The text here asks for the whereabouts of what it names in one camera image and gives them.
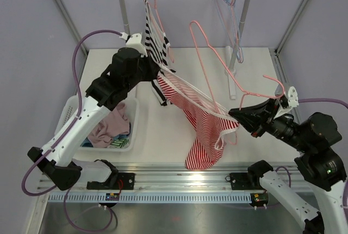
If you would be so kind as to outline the black white striped tank top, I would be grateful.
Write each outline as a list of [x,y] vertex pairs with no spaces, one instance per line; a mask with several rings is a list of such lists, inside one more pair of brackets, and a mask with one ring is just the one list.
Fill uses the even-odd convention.
[[148,0],[144,0],[146,22],[145,22],[145,47],[148,56],[160,67],[164,67],[172,72],[176,72],[173,68],[170,58],[169,40],[155,20],[151,6]]

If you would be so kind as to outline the red striped tank top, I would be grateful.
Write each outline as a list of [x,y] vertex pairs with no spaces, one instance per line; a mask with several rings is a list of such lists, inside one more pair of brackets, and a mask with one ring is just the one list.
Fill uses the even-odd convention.
[[196,132],[195,140],[186,157],[189,170],[206,170],[223,156],[225,136],[235,133],[239,123],[228,110],[171,72],[161,71],[157,82],[164,96],[181,109]]

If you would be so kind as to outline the mauve pink tank top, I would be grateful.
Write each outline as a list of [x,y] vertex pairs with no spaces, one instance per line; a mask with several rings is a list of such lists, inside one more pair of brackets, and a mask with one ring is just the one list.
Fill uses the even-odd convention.
[[130,121],[125,115],[125,110],[125,103],[119,103],[112,112],[98,123],[98,125],[107,126],[108,130],[115,131],[116,135],[123,134],[125,131],[129,130],[130,126]]

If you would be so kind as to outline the green striped tank top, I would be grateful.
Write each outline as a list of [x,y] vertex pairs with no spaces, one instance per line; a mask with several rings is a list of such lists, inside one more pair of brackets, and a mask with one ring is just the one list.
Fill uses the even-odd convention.
[[108,148],[110,149],[126,149],[130,145],[130,141],[128,138],[122,138],[122,139],[117,139],[113,140]]

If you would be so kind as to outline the blue tank top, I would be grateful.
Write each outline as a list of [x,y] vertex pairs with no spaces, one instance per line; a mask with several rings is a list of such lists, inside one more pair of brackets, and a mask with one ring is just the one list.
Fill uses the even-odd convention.
[[94,147],[100,149],[109,149],[108,146],[113,140],[128,138],[131,133],[131,125],[129,130],[125,131],[123,134],[115,134],[115,131],[108,130],[105,125],[96,126],[88,135],[87,138],[81,143],[81,147]]

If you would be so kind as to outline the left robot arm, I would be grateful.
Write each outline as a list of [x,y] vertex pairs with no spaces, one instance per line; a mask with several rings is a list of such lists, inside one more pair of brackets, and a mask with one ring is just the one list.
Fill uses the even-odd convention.
[[110,162],[98,159],[82,162],[74,159],[83,140],[97,124],[127,98],[140,82],[150,82],[157,76],[159,66],[149,56],[130,47],[119,49],[111,64],[93,80],[85,97],[78,96],[79,106],[74,116],[59,133],[43,147],[31,147],[27,156],[53,183],[65,191],[77,182],[91,182],[112,189],[119,171]]

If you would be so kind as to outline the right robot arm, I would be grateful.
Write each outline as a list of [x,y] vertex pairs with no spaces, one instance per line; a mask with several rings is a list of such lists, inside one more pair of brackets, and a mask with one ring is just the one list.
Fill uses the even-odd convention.
[[247,183],[253,189],[263,189],[273,195],[297,221],[303,233],[347,233],[347,174],[342,159],[331,148],[342,136],[334,119],[320,112],[301,124],[296,123],[289,112],[298,105],[298,100],[281,97],[231,109],[229,115],[251,136],[258,138],[268,133],[301,153],[294,161],[312,189],[319,208],[307,204],[265,160],[247,168]]

